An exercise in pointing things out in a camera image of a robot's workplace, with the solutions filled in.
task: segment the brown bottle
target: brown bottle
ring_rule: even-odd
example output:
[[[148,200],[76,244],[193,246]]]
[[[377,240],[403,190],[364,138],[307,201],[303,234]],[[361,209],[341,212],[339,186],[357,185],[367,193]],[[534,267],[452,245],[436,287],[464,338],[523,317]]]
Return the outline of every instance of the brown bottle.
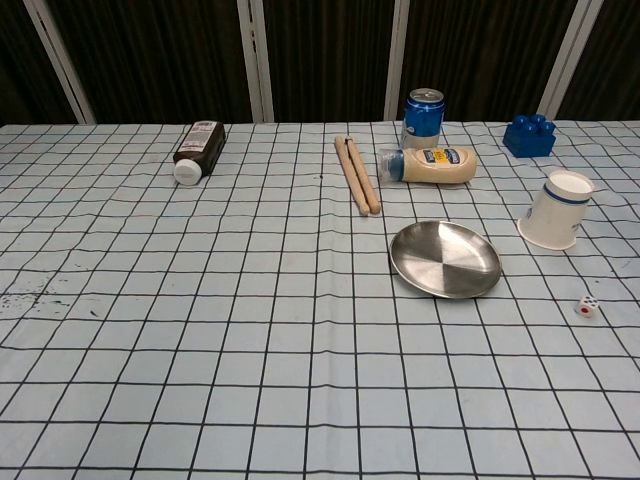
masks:
[[[173,176],[183,185],[195,185],[210,175],[225,142],[224,125],[220,122],[194,123],[173,154]]]

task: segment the white cup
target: white cup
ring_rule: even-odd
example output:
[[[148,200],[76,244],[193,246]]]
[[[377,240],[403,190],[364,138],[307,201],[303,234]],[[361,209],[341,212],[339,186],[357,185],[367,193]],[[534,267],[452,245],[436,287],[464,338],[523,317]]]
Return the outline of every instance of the white cup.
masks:
[[[573,246],[594,189],[584,175],[568,170],[552,172],[527,214],[518,220],[520,235],[549,250]]]

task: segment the bottle label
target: bottle label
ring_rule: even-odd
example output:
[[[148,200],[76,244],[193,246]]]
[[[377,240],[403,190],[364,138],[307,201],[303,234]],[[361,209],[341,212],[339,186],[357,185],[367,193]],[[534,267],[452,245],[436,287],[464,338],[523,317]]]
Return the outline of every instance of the bottle label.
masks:
[[[423,150],[427,163],[450,163],[457,165],[460,163],[460,155],[452,148],[432,148]]]
[[[182,141],[179,152],[202,152],[216,127],[216,122],[196,122]]]

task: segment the white die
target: white die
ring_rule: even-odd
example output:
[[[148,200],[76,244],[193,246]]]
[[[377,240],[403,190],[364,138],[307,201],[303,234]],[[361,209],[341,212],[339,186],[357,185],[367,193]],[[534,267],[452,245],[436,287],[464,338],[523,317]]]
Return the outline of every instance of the white die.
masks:
[[[600,308],[600,304],[598,300],[593,298],[590,295],[585,295],[580,299],[580,301],[576,304],[575,311],[579,313],[583,317],[593,317],[593,315]]]

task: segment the blue lego block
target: blue lego block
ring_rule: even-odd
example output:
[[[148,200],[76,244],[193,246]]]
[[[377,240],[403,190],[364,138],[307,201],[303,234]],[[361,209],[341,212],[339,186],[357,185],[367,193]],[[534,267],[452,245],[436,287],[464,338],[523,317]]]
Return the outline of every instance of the blue lego block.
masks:
[[[518,115],[507,126],[502,143],[514,157],[546,157],[556,141],[556,126],[547,122],[544,115],[525,117]]]

